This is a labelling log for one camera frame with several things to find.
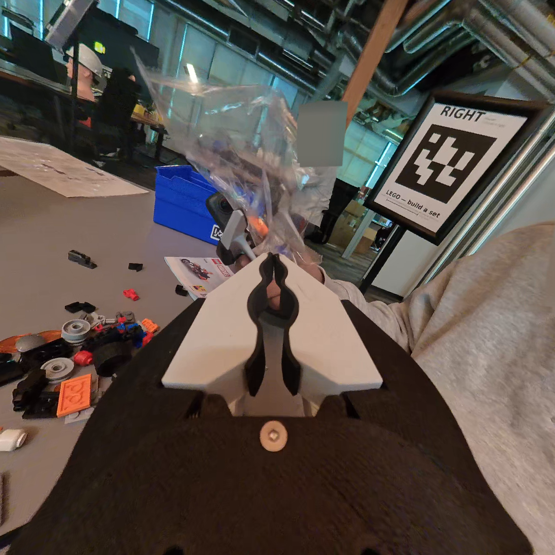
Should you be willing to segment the wooden building post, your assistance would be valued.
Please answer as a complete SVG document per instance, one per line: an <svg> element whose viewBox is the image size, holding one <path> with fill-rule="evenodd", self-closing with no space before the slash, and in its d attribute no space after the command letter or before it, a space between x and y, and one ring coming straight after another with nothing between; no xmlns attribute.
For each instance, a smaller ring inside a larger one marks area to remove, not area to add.
<svg viewBox="0 0 555 555"><path fill-rule="evenodd" d="M347 104L345 128L350 125L407 4L408 1L383 3L343 93L342 101Z"/></svg>

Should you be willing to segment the stack of cardboard boxes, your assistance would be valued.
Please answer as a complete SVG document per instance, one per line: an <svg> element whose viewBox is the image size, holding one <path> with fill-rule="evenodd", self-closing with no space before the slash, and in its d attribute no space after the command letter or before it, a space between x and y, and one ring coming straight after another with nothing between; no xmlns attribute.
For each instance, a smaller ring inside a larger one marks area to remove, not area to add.
<svg viewBox="0 0 555 555"><path fill-rule="evenodd" d="M368 223L364 223L368 213L363 204L351 200L338 217L329 243L341 250L343 259L353 254L366 255L374 246L378 225L372 222L373 215L370 215Z"/></svg>

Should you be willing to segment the clear plastic bag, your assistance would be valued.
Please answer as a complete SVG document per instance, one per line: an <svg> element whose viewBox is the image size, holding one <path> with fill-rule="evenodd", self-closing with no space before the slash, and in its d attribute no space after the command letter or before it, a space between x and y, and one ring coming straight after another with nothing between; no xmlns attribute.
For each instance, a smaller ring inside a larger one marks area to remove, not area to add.
<svg viewBox="0 0 555 555"><path fill-rule="evenodd" d="M245 215L253 252L319 265L321 256L301 236L295 201L312 168L340 162L334 140L297 122L284 95L270 86L170 77L135 59L178 152Z"/></svg>
<svg viewBox="0 0 555 555"><path fill-rule="evenodd" d="M295 213L302 218L301 236L319 227L329 208L334 189L337 166L312 168L302 190L297 193Z"/></svg>

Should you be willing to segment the person's right forearm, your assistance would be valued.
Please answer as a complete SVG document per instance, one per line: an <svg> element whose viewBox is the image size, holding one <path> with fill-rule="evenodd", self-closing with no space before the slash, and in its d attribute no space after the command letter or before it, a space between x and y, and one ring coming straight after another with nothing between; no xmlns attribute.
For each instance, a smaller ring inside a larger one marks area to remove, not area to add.
<svg viewBox="0 0 555 555"><path fill-rule="evenodd" d="M315 273L316 279L335 293L340 300L351 302L407 353L412 353L414 338L410 324L407 323L403 303L388 305L382 301L367 302L354 284L331 279L322 267L317 267Z"/></svg>

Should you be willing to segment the lego instruction booklet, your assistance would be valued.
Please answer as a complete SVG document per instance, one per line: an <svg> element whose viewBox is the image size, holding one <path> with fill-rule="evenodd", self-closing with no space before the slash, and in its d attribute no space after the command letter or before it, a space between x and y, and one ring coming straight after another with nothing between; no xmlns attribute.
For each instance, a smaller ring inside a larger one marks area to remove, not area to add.
<svg viewBox="0 0 555 555"><path fill-rule="evenodd" d="M234 271L217 256L192 258L166 256L164 258L179 284L192 299L204 299L209 293L233 277Z"/></svg>

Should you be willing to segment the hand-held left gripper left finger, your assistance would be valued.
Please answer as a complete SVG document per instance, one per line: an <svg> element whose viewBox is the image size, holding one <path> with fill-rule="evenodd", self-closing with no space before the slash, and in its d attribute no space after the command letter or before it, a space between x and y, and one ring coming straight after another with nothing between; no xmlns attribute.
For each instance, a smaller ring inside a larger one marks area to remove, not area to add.
<svg viewBox="0 0 555 555"><path fill-rule="evenodd" d="M169 389L222 397L233 416L259 392L267 370L261 315L275 257L261 255L198 301L199 312L162 378Z"/></svg>

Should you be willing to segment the mannequin head with white helmet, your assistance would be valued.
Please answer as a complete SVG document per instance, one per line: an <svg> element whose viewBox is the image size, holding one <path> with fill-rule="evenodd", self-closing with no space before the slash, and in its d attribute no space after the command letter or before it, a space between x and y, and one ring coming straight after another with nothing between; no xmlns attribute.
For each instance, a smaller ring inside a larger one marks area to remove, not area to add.
<svg viewBox="0 0 555 555"><path fill-rule="evenodd" d="M85 44L80 43L78 50L77 96L94 102L94 89L100 83L103 66L96 53Z"/></svg>

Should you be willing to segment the laminated instruction sheet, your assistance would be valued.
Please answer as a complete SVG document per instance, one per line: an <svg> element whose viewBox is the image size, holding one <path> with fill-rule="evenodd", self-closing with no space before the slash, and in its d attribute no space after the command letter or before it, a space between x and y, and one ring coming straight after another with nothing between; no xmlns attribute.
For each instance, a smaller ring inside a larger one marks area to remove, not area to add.
<svg viewBox="0 0 555 555"><path fill-rule="evenodd" d="M66 198L107 198L148 191L44 143L1 136L1 168Z"/></svg>

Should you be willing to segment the person's right hand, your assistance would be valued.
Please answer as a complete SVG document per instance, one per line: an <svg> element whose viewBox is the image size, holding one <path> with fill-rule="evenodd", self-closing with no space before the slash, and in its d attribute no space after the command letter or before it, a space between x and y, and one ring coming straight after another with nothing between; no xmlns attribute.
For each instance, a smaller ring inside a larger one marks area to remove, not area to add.
<svg viewBox="0 0 555 555"><path fill-rule="evenodd" d="M300 264L299 267L319 283L324 283L323 269L320 266L316 264ZM267 299L270 309L280 311L281 289L274 279L267 286Z"/></svg>

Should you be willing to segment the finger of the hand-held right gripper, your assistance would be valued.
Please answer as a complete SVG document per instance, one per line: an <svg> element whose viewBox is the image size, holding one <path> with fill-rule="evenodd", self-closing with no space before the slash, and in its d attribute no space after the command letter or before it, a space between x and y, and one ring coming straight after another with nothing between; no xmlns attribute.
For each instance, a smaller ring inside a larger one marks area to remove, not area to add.
<svg viewBox="0 0 555 555"><path fill-rule="evenodd" d="M220 238L220 259L222 261L236 261L241 255L250 261L256 259L256 254L247 241L247 221L241 210L232 212L229 221Z"/></svg>

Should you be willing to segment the silver ventilation duct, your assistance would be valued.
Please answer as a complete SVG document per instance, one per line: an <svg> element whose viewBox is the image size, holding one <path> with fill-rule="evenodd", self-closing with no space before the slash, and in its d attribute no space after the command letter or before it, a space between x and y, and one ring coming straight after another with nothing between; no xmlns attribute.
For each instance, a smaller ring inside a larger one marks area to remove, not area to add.
<svg viewBox="0 0 555 555"><path fill-rule="evenodd" d="M508 79L554 103L554 8L547 1L417 1L371 87L388 99L436 89L493 94Z"/></svg>

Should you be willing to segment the blue plastic bin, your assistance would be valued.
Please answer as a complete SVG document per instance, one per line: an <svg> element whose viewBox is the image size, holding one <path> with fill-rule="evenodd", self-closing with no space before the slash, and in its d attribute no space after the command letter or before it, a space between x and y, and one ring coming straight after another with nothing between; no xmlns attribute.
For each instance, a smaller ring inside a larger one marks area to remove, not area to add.
<svg viewBox="0 0 555 555"><path fill-rule="evenodd" d="M156 168L156 224L217 245L221 230L206 207L217 190L189 165Z"/></svg>

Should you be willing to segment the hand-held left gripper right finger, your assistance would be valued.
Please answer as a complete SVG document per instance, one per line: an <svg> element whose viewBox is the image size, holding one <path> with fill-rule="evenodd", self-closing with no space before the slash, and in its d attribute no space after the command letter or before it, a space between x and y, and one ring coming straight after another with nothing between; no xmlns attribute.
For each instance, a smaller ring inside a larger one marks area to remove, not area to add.
<svg viewBox="0 0 555 555"><path fill-rule="evenodd" d="M294 262L276 257L279 314L284 318L281 368L284 384L300 396L305 416L324 399L383 384L340 299Z"/></svg>

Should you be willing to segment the white round lego brick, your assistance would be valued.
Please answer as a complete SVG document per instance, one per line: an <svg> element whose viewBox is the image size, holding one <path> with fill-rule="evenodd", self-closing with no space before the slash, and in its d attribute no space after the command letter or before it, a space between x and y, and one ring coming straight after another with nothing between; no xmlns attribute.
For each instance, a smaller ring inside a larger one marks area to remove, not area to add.
<svg viewBox="0 0 555 555"><path fill-rule="evenodd" d="M27 432L23 429L1 429L0 451L13 452L21 448L27 439Z"/></svg>

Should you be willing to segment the black framed marker sign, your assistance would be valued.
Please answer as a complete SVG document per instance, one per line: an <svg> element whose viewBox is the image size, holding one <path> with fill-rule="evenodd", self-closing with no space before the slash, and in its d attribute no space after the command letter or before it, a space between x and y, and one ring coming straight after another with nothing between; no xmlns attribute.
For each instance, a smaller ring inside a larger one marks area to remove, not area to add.
<svg viewBox="0 0 555 555"><path fill-rule="evenodd" d="M433 91L365 207L440 245L551 108L546 101Z"/></svg>

